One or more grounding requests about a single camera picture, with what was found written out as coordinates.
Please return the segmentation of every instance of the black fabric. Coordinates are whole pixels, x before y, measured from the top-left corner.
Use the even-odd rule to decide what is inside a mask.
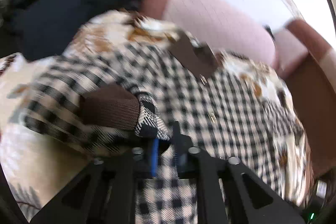
[[[3,28],[30,61],[60,55],[78,28],[107,10],[137,10],[140,0],[11,0]]]

